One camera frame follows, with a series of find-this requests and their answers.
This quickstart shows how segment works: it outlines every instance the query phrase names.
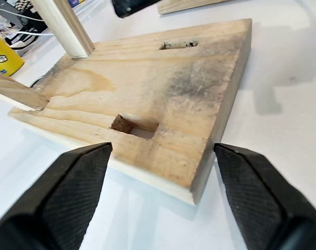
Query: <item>yellow container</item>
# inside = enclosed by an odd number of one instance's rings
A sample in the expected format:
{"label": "yellow container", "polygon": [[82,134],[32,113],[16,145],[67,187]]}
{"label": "yellow container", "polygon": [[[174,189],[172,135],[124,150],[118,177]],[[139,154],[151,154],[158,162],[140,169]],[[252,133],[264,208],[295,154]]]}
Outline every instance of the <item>yellow container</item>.
{"label": "yellow container", "polygon": [[10,76],[21,68],[23,59],[0,38],[0,73]]}

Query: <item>pine wood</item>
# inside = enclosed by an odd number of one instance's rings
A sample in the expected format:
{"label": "pine wood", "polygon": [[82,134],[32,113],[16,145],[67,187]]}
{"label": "pine wood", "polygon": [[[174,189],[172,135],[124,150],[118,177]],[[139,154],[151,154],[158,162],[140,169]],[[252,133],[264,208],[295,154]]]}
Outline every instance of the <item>pine wood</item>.
{"label": "pine wood", "polygon": [[250,45],[250,19],[95,43],[86,59],[65,55],[37,86],[49,99],[43,111],[10,115],[71,148],[111,141],[112,167],[193,204]]}
{"label": "pine wood", "polygon": [[67,0],[31,0],[39,15],[72,58],[86,58],[94,45]]}
{"label": "pine wood", "polygon": [[179,10],[227,1],[232,0],[162,0],[158,3],[158,12],[159,14],[167,14]]}
{"label": "pine wood", "polygon": [[24,110],[42,110],[48,103],[43,95],[1,73],[0,99]]}

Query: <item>wooden leg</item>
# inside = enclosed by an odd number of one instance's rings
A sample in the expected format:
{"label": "wooden leg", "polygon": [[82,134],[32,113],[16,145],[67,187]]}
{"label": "wooden leg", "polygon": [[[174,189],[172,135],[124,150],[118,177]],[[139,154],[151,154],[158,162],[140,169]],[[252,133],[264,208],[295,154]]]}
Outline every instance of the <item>wooden leg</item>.
{"label": "wooden leg", "polygon": [[67,0],[31,0],[32,4],[72,58],[86,58],[94,45]]}
{"label": "wooden leg", "polygon": [[48,103],[43,95],[1,73],[0,99],[23,110],[42,110]]}

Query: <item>white table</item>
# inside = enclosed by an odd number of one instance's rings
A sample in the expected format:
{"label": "white table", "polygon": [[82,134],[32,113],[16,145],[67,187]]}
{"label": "white table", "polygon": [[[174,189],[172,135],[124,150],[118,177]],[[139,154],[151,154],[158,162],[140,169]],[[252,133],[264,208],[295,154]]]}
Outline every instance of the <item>white table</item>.
{"label": "white table", "polygon": [[[110,3],[83,13],[94,42],[252,18],[252,52],[222,142],[263,153],[316,207],[316,0],[240,0],[124,20]],[[25,57],[26,85],[62,56],[55,39]],[[0,101],[0,217],[67,149],[23,129]],[[198,207],[108,169],[81,250],[245,249],[217,166]]]}

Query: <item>rectangular slot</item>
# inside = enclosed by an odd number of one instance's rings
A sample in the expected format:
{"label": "rectangular slot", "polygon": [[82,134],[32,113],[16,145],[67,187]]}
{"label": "rectangular slot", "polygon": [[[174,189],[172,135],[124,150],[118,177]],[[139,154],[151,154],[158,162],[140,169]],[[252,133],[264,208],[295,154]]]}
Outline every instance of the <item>rectangular slot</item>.
{"label": "rectangular slot", "polygon": [[174,49],[174,48],[190,48],[190,47],[196,47],[197,45],[198,45],[197,41],[164,42],[160,50]]}
{"label": "rectangular slot", "polygon": [[151,139],[158,127],[159,122],[154,119],[129,114],[118,114],[110,128],[144,139]]}

